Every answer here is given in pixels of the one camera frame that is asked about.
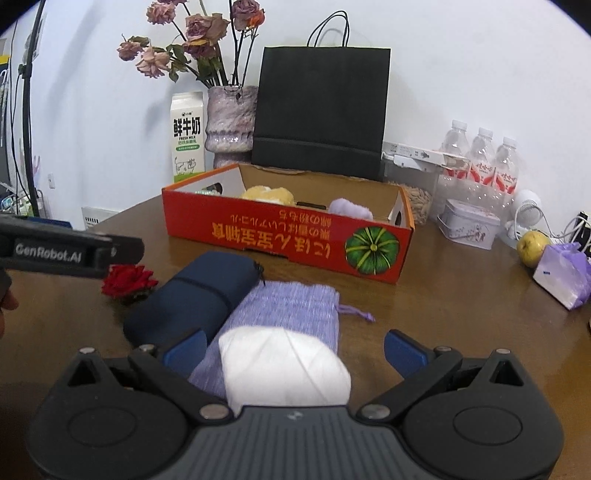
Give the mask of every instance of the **lavender drawstring bag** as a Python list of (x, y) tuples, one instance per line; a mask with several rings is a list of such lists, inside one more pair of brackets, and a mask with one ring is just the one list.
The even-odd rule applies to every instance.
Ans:
[(339, 313), (358, 314), (373, 322), (370, 314), (339, 305), (339, 293), (326, 285), (307, 286), (298, 282), (259, 283), (228, 317), (207, 347), (205, 357), (193, 370), (189, 381), (197, 388), (226, 397), (222, 358), (218, 340), (240, 326), (283, 327), (318, 338), (334, 353), (339, 340)]

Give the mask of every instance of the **orange cardboard box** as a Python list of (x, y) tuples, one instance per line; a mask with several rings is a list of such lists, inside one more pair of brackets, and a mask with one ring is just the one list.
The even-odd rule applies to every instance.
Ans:
[[(250, 187), (285, 187), (306, 206), (243, 200)], [(221, 196), (197, 193), (217, 189)], [(376, 181), (309, 171), (231, 165), (163, 188), (168, 234), (292, 262), (395, 283), (414, 231), (403, 189)], [(346, 198), (374, 220), (327, 212)]]

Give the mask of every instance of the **dried flower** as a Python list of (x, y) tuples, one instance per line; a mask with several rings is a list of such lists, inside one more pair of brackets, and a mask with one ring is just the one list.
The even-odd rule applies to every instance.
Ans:
[(189, 37), (189, 39), (183, 43), (183, 48), (185, 52), (196, 60), (200, 58), (212, 59), (217, 56), (216, 49), (204, 38)]
[(119, 48), (117, 48), (119, 52), (119, 58), (123, 61), (130, 61), (135, 60), (138, 56), (138, 53), (143, 51), (142, 45), (136, 41), (126, 40), (121, 43)]
[(232, 4), (232, 16), (238, 31), (251, 30), (265, 21), (265, 11), (255, 0), (236, 0)]
[(187, 17), (187, 41), (183, 43), (185, 52), (194, 57), (212, 59), (217, 56), (214, 46), (228, 33), (230, 22), (222, 14), (204, 17), (196, 14)]
[(148, 17), (148, 22), (153, 23), (154, 25), (160, 24), (164, 25), (166, 23), (170, 23), (174, 20), (176, 16), (175, 12), (176, 4), (163, 4), (160, 2), (154, 2), (152, 5), (148, 7), (148, 11), (146, 12), (146, 17)]
[(228, 33), (229, 20), (225, 20), (222, 14), (212, 14), (212, 24), (207, 31), (206, 37), (212, 44), (217, 43)]
[(187, 17), (187, 36), (205, 37), (211, 25), (211, 17), (204, 17), (199, 14), (191, 15), (190, 17)]
[(187, 17), (187, 36), (194, 40), (205, 38), (210, 45), (215, 45), (226, 36), (229, 24), (222, 14), (212, 14), (211, 17), (192, 15)]
[(156, 52), (153, 47), (148, 47), (144, 50), (142, 59), (136, 66), (138, 71), (146, 77), (158, 78), (164, 75), (163, 70), (170, 71), (169, 62), (170, 55), (168, 53), (165, 51)]

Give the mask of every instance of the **yellow plush toy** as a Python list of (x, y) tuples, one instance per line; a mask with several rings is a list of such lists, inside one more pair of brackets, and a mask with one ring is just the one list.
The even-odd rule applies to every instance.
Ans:
[(245, 191), (240, 198), (245, 200), (256, 200), (257, 202), (276, 203), (278, 205), (295, 205), (294, 196), (283, 187), (270, 189), (263, 185), (251, 187)]

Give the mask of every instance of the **person's hand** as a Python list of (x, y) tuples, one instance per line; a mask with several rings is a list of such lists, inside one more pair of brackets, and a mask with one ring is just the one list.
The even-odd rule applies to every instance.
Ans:
[(14, 310), (18, 307), (18, 300), (10, 290), (6, 292), (2, 303), (0, 303), (0, 338), (4, 335), (4, 312), (3, 310)]

